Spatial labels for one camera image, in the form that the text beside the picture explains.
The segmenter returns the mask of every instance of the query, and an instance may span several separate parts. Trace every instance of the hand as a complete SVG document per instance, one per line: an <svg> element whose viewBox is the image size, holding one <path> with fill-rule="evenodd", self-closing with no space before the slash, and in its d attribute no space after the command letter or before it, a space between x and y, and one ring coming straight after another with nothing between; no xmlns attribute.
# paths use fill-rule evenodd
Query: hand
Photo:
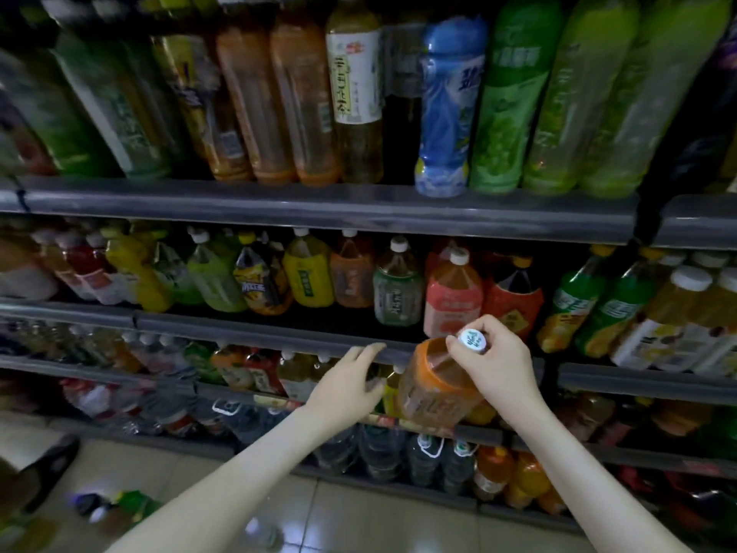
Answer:
<svg viewBox="0 0 737 553"><path fill-rule="evenodd" d="M384 343L352 347L332 367L309 396L304 408L315 417L328 439L373 411L384 394L385 381L366 390L366 372Z"/></svg>
<svg viewBox="0 0 737 553"><path fill-rule="evenodd" d="M474 353L452 335L445 339L448 351L504 420L514 425L522 410L540 404L547 408L537 388L527 345L489 314L464 329L468 328L477 329L486 336L489 351Z"/></svg>

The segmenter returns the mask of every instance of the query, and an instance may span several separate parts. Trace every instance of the person's right hand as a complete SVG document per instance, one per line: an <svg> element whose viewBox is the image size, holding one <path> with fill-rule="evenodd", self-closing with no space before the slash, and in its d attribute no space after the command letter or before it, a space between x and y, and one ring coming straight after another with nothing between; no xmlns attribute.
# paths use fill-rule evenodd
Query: person's right hand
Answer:
<svg viewBox="0 0 737 553"><path fill-rule="evenodd" d="M489 314L474 320L464 329L468 328L484 334L489 350L483 354L474 353L449 335L445 340L448 351L501 416L513 424L522 409L540 404L545 406L537 388L527 345Z"/></svg>

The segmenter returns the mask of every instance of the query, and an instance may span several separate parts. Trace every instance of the person's left hand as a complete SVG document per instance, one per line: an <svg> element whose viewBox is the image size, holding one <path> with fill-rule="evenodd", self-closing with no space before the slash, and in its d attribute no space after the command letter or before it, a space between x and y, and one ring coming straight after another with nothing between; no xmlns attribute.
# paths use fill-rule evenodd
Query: person's left hand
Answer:
<svg viewBox="0 0 737 553"><path fill-rule="evenodd" d="M384 343L352 347L312 391L304 408L316 417L326 439L357 423L376 407L386 382L377 381L367 391L366 372L385 347Z"/></svg>

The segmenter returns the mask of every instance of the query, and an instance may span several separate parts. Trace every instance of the tiled floor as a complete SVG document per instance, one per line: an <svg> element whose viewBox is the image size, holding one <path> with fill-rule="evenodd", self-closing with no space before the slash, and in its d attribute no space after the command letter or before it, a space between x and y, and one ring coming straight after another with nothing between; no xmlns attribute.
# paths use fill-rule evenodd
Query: tiled floor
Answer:
<svg viewBox="0 0 737 553"><path fill-rule="evenodd" d="M60 434L0 420L0 456L18 467L35 460ZM86 441L41 513L62 521L50 553L102 553L110 541L70 507L77 493L115 495L140 489L168 501L220 462L145 447ZM281 553L593 553L577 535L478 516L432 504L288 476L258 516L278 524ZM255 553L236 540L228 553Z"/></svg>

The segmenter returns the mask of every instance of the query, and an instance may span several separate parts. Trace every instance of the blue bottle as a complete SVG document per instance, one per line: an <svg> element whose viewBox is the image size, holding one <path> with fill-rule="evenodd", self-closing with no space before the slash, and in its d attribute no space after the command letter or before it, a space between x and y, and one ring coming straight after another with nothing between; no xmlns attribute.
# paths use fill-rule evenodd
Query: blue bottle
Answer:
<svg viewBox="0 0 737 553"><path fill-rule="evenodd" d="M453 197L466 189L468 146L484 75L489 29L467 11L469 0L449 7L425 33L425 81L415 186L420 194Z"/></svg>

